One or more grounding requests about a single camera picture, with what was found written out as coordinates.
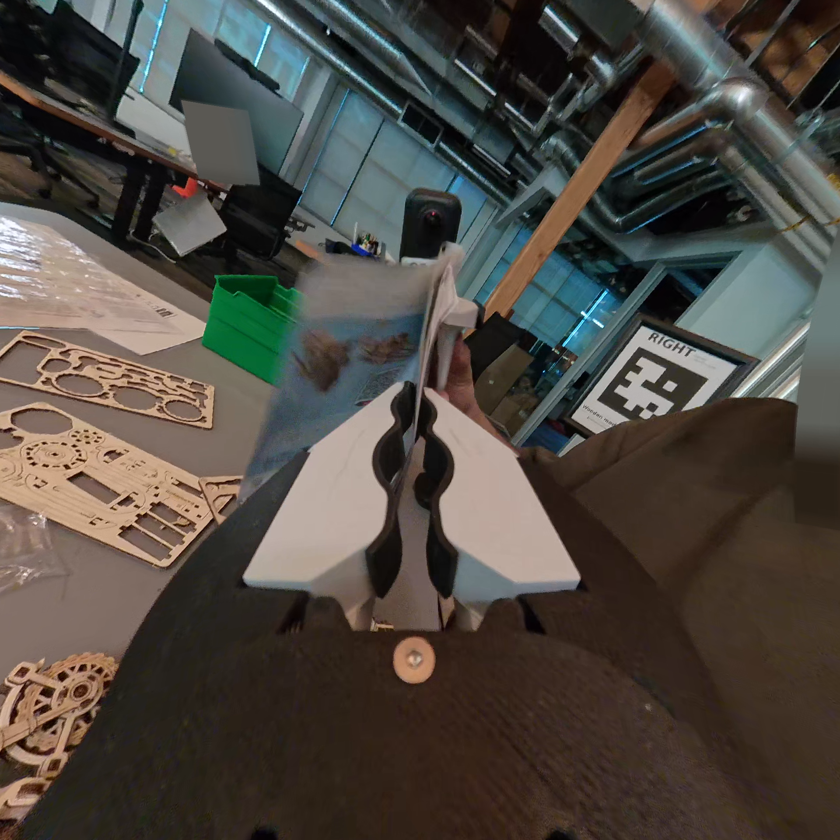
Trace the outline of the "black webcam bar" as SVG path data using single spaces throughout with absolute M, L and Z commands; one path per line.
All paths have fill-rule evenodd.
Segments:
M 239 69 L 245 72 L 251 79 L 254 79 L 265 88 L 275 93 L 279 92 L 279 82 L 272 79 L 262 70 L 259 70 L 254 63 L 249 61 L 244 56 L 241 56 L 236 50 L 232 49 L 220 38 L 215 38 L 213 43 L 216 49 L 229 61 L 235 64 Z

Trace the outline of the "black office chair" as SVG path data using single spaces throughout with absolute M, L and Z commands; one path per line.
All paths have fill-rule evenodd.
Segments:
M 218 211 L 226 228 L 224 257 L 234 260 L 240 250 L 263 260 L 276 257 L 301 195 L 301 190 L 270 172 L 263 174 L 259 185 L 232 185 Z
M 477 377 L 509 347 L 517 345 L 522 331 L 518 326 L 493 312 L 483 324 L 465 338 L 472 375 Z

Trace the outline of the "grey desk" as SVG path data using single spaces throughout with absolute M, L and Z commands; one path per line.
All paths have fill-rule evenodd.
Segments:
M 52 227 L 107 269 L 193 316 L 206 320 L 209 289 L 198 292 L 122 251 L 74 220 L 15 203 L 2 215 Z M 242 476 L 256 446 L 270 386 L 193 340 L 143 357 L 150 366 L 213 385 L 213 428 L 178 423 L 53 397 L 2 384 L 6 411 L 47 402 L 114 433 L 195 476 Z M 104 653 L 121 658 L 154 601 L 183 562 L 159 570 L 128 554 L 54 523 L 51 539 L 70 574 L 39 580 L 1 596 L 1 677 L 20 662 L 51 665 L 69 655 Z

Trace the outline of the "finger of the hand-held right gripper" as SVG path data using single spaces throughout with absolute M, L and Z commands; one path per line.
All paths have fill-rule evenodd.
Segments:
M 435 299 L 435 389 L 445 389 L 457 338 L 480 327 L 484 309 L 457 294 L 455 274 L 444 272 Z

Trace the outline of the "silver air duct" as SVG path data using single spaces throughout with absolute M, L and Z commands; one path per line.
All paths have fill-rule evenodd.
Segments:
M 836 172 L 771 88 L 747 60 L 719 35 L 690 2 L 535 2 L 537 12 L 517 12 L 495 2 L 515 33 L 524 31 L 525 56 L 561 57 L 570 71 L 548 92 L 522 71 L 502 43 L 468 20 L 450 56 L 434 52 L 423 34 L 433 2 L 257 2 L 288 36 L 344 77 L 383 111 L 401 118 L 407 109 L 438 123 L 430 143 L 447 163 L 499 204 L 512 201 L 517 169 L 491 154 L 479 139 L 480 125 L 512 150 L 540 148 L 558 133 L 575 132 L 575 114 L 588 112 L 653 57 L 696 99 L 642 132 L 607 177 L 665 158 L 707 132 L 712 159 L 730 175 L 712 173 L 659 188 L 624 216 L 611 216 L 596 189 L 590 203 L 601 226 L 629 234 L 689 200 L 737 181 L 754 202 L 790 235 L 827 256 L 838 225 L 838 199 L 830 196 Z

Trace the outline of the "blue instruction booklet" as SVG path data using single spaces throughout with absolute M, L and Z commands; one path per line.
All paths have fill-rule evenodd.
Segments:
M 435 259 L 390 264 L 329 257 L 299 280 L 301 309 L 281 355 L 244 502 L 392 385 L 425 383 L 443 307 L 456 300 L 465 251 L 446 243 Z

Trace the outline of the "wooden top office table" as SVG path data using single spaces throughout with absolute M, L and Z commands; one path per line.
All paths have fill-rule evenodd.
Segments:
M 20 107 L 24 123 L 43 139 L 84 151 L 125 170 L 122 189 L 110 222 L 115 243 L 130 239 L 150 244 L 153 222 L 167 186 L 184 186 L 196 175 L 182 154 L 166 150 L 154 139 L 84 113 L 26 82 L 1 73 L 2 94 Z

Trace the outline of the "black computer monitor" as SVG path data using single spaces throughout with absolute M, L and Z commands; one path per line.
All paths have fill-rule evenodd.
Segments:
M 184 101 L 247 111 L 258 164 L 275 175 L 280 173 L 300 126 L 301 110 L 251 79 L 193 28 L 185 41 L 169 103 L 185 114 Z

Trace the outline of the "wooden motorcycle model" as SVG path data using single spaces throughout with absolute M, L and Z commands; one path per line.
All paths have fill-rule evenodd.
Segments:
M 21 823 L 67 766 L 91 728 L 119 662 L 102 653 L 74 654 L 52 665 L 23 661 L 2 684 L 2 838 Z

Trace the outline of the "clear plastic wrap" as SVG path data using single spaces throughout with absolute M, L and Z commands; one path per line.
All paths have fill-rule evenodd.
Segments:
M 149 330 L 164 329 L 135 299 L 123 302 L 123 283 L 129 282 L 52 228 L 1 217 L 3 326 L 87 329 L 91 324 L 82 317 L 90 314 L 105 330 L 121 329 L 121 319 L 148 320 Z

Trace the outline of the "clear plastic parts bag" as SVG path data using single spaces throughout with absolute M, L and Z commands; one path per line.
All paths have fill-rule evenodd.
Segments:
M 70 570 L 51 539 L 46 517 L 9 502 L 1 504 L 1 593 L 39 580 L 65 578 Z

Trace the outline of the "wooden post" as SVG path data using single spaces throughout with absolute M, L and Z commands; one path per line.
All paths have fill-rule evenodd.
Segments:
M 509 314 L 675 81 L 661 61 L 646 69 L 490 294 L 487 318 L 495 313 Z

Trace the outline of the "framed marker sign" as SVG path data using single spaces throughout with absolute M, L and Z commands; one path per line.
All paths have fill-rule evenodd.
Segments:
M 562 416 L 583 438 L 619 424 L 688 411 L 733 394 L 759 359 L 636 316 Z

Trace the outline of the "triangular wooden frame piece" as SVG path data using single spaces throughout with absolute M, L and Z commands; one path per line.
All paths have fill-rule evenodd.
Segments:
M 211 476 L 198 480 L 216 525 L 223 524 L 228 515 L 236 509 L 242 482 L 242 476 Z

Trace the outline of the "person's right hand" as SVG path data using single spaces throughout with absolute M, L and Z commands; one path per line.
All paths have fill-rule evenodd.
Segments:
M 446 385 L 439 392 L 451 405 L 519 457 L 519 451 L 505 439 L 478 405 L 472 378 L 469 349 L 461 335 L 456 339 Z

